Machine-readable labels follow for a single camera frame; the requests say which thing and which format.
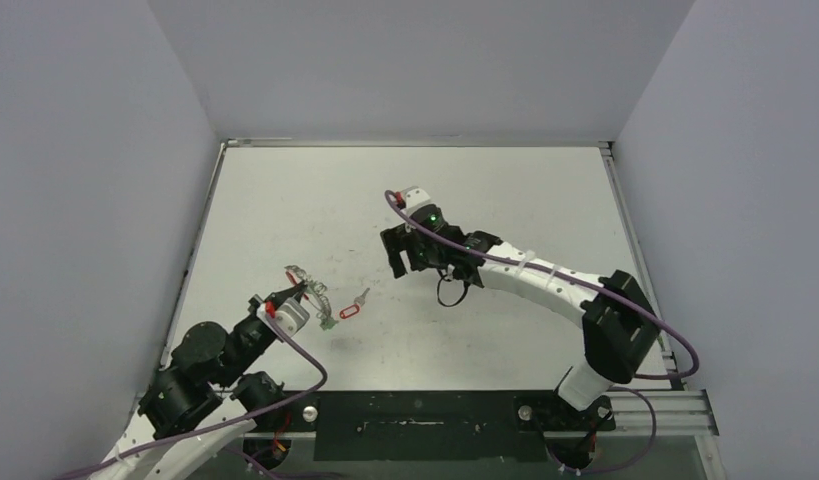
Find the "metal keyring with red handle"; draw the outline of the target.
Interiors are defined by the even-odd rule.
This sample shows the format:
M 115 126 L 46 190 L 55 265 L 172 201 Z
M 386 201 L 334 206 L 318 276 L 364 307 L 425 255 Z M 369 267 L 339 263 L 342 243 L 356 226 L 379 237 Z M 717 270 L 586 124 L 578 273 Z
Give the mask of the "metal keyring with red handle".
M 298 265 L 287 265 L 284 270 L 290 280 L 305 286 L 304 295 L 316 311 L 320 328 L 324 331 L 334 328 L 338 320 L 334 316 L 331 302 L 327 297 L 328 287 Z

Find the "key with red tag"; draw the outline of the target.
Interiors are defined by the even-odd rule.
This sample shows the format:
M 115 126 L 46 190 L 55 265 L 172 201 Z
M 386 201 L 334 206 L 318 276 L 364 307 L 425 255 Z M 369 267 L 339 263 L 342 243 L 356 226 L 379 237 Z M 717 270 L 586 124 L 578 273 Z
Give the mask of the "key with red tag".
M 347 320 L 359 314 L 366 303 L 367 295 L 369 292 L 370 289 L 366 288 L 360 295 L 355 297 L 353 302 L 349 306 L 343 308 L 339 312 L 339 318 L 341 320 Z

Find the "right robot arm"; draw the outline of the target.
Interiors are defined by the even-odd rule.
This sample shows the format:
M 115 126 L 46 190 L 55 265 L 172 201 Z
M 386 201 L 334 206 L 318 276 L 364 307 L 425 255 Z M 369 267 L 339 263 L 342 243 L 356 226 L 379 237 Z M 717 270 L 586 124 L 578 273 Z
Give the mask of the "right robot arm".
M 659 344 L 653 308 L 625 271 L 595 275 L 565 269 L 496 235 L 465 233 L 434 204 L 416 211 L 411 223 L 383 230 L 380 238 L 397 278 L 435 270 L 464 288 L 516 295 L 581 330 L 583 356 L 563 376 L 550 402 L 552 419 L 562 428 L 578 427 L 600 396 L 630 384 Z

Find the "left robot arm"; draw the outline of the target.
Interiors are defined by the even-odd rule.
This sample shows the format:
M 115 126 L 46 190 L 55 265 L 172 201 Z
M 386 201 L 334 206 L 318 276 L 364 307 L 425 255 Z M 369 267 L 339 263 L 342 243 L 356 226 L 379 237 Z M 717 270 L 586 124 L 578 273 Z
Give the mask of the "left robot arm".
M 262 298 L 232 328 L 213 321 L 190 327 L 153 376 L 121 439 L 88 479 L 184 479 L 231 441 L 267 431 L 292 401 L 283 384 L 252 365 L 310 318 L 308 282 Z

